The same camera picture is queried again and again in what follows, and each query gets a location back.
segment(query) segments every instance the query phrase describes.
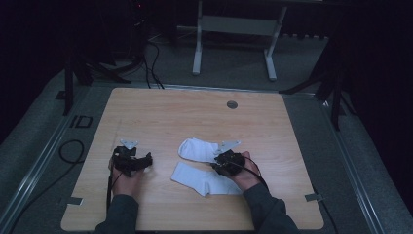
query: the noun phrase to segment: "person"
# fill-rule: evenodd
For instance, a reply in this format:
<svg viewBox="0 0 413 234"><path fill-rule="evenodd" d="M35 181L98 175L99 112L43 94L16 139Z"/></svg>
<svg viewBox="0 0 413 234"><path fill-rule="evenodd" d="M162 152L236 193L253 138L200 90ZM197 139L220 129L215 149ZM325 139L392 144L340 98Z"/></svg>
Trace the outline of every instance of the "person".
<svg viewBox="0 0 413 234"><path fill-rule="evenodd" d="M242 155L250 159L248 151ZM246 168L258 174L258 168L250 160L245 160ZM113 169L113 200L109 207L106 219L100 223L95 233L135 233L138 203L134 199L139 193L139 183L143 170L136 172L132 177L122 175ZM294 221L286 214L285 203L281 199L272 197L267 188L253 174L246 170L229 177L243 192L249 205L252 223L256 233L265 234L295 234L300 233Z"/></svg>

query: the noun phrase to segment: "finger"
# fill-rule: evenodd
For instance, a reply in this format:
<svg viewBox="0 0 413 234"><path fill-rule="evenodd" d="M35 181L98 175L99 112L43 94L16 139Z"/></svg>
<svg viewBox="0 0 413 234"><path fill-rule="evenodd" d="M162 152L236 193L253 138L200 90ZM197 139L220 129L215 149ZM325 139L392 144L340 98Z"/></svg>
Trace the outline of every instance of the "finger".
<svg viewBox="0 0 413 234"><path fill-rule="evenodd" d="M243 156L246 157L246 158L251 158L251 155L249 154L248 151L242 153L241 155L243 155Z"/></svg>

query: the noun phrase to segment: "metal bracket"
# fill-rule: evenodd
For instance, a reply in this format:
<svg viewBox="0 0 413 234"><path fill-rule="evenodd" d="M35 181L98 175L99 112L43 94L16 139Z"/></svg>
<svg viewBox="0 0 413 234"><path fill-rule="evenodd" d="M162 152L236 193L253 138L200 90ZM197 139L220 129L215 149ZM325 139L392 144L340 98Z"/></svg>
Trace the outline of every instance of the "metal bracket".
<svg viewBox="0 0 413 234"><path fill-rule="evenodd" d="M241 142L239 140L222 141L222 143L218 145L218 149L214 152L214 154L218 155L218 154L221 154L221 153L225 153L228 150L238 146L239 144L241 144Z"/></svg>
<svg viewBox="0 0 413 234"><path fill-rule="evenodd" d="M135 146L138 145L137 141L131 141L131 140L125 140L125 139L121 139L121 143L128 149L131 150L133 149Z"/></svg>
<svg viewBox="0 0 413 234"><path fill-rule="evenodd" d="M317 202L320 202L324 200L321 194L316 194L316 193L305 195L305 197L306 197L307 202L311 202L314 200L317 200Z"/></svg>
<svg viewBox="0 0 413 234"><path fill-rule="evenodd" d="M83 198L69 197L67 199L67 205L82 206Z"/></svg>

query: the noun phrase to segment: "wooden table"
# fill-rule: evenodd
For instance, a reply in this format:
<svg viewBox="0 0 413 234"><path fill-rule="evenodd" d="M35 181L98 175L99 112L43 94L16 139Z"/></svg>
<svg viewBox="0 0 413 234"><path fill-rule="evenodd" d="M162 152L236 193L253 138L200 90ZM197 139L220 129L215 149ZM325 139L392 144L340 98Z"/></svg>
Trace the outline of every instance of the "wooden table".
<svg viewBox="0 0 413 234"><path fill-rule="evenodd" d="M236 109L227 106L233 100ZM178 162L202 170L203 163L180 158L179 145L188 137L209 142L240 140L236 152L249 151L273 196L286 202L287 213L300 229L320 229L323 220L291 127L278 94L194 90L113 90L61 227L94 230L106 216L107 168L121 138L138 140L137 156L152 152L137 198L136 230L252 230L249 208L241 195L207 195L170 179Z"/></svg>

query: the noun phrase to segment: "black cord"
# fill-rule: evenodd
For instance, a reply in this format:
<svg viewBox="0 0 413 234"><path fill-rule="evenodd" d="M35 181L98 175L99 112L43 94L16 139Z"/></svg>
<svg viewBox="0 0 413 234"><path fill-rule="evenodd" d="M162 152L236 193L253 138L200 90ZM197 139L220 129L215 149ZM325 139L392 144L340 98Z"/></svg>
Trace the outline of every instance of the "black cord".
<svg viewBox="0 0 413 234"><path fill-rule="evenodd" d="M312 184L312 186L313 186L313 189L314 189L314 191L316 192L316 194L319 194L313 184ZM324 201L321 200L320 202L321 202L322 206L324 207L325 212L326 212L327 215L328 215L328 218L330 218L330 221L331 221L331 224L333 225L333 228L334 228L335 233L338 234L338 229L337 229L337 226L336 226L336 224L335 224L335 222L334 222L333 216L331 215L331 213L330 213L330 211L328 210L327 206L325 205Z"/></svg>
<svg viewBox="0 0 413 234"><path fill-rule="evenodd" d="M121 172L115 179L115 181L112 182L112 178L113 178L113 161L111 159L110 161L110 176L108 178L107 181L107 191L106 191L106 212L109 211L109 207L110 207L110 203L112 201L112 188L113 185L115 185L116 181L118 181L118 178L123 174L123 172Z"/></svg>
<svg viewBox="0 0 413 234"><path fill-rule="evenodd" d="M146 61L146 56L143 56L143 63L145 64L145 79L146 84L148 84L148 88L152 89L151 85L149 84L149 67L148 62Z"/></svg>
<svg viewBox="0 0 413 234"><path fill-rule="evenodd" d="M257 165L254 161L252 161L252 159L247 158L247 157L245 157L245 158L248 159L249 161L251 161L251 162L257 167L257 169L258 169L258 165ZM270 191L270 189L268 188L267 182L265 182L264 178L261 176L261 172L259 171L259 169L258 169L258 173L259 173L259 175L258 175L257 173L253 172L252 170L250 170L250 169L248 169L248 168L246 168L246 167L244 167L244 166L241 166L241 165L236 164L236 163L231 162L231 161L226 161L226 162L227 162L227 163L230 163L230 164L232 164L232 165L234 165L234 166L237 166L237 167L239 167L239 168L241 168L241 169L244 169L244 170L246 170L247 172L255 175L255 176L260 180L260 182L261 182L262 184L264 184L264 186L267 188L267 190Z"/></svg>
<svg viewBox="0 0 413 234"><path fill-rule="evenodd" d="M65 146L66 144L71 143L71 142L77 142L77 143L79 143L79 144L81 145L81 147L82 147L81 152L80 152L80 154L79 154L79 157L76 159L76 161L70 161L70 160L65 159L65 158L63 157L62 153L61 153L61 150L62 150L63 146ZM24 212L27 211L27 209L28 209L31 205L33 205L33 203L34 203L37 199L39 199L41 196L43 196L50 188L52 188L52 187L53 187L55 184L57 184L62 178L64 178L66 175L68 175L68 174L70 173L70 171L72 171L72 169L73 169L76 165L85 162L85 160L81 160L84 151L85 151L85 145L84 145L83 142L80 141L79 139L71 139L71 140L65 142L63 145L60 146L60 148L59 148L59 150L58 150L58 156L60 157L61 160L63 160L64 162L66 162L66 163L68 163L68 164L71 164L72 166L70 166L70 168L69 168L63 175L61 175L58 179L56 179L53 183L51 183L47 188L45 188L43 191L41 191L41 192L40 192L38 195L36 195L29 203L27 203L27 204L24 206L24 208L21 210L21 212L19 213L18 217L16 218L16 220L15 220L15 222L14 222L14 224L13 224L13 227L12 227L12 229L11 229L10 232L9 232L10 234L13 233L13 231L15 230L16 225L18 224L18 222L19 222L20 218L22 217L22 215L24 214Z"/></svg>
<svg viewBox="0 0 413 234"><path fill-rule="evenodd" d="M154 61L152 62L152 67L151 67L151 69L150 69L150 70L151 70L151 73L152 73L152 78L155 80L155 82L156 82L158 85L161 86L162 89L164 89L164 86L162 85L162 83L161 83L161 81L159 80L158 76L155 74L155 63L156 63L156 61L157 61L157 59L158 59L158 56L159 56L159 47L158 47L155 43L152 43L152 42L149 42L149 41L148 41L148 44L151 45L151 46L153 46L153 47L155 47L155 49L156 49L156 51L157 51L157 53L156 53L156 55L155 55L155 58L154 58Z"/></svg>

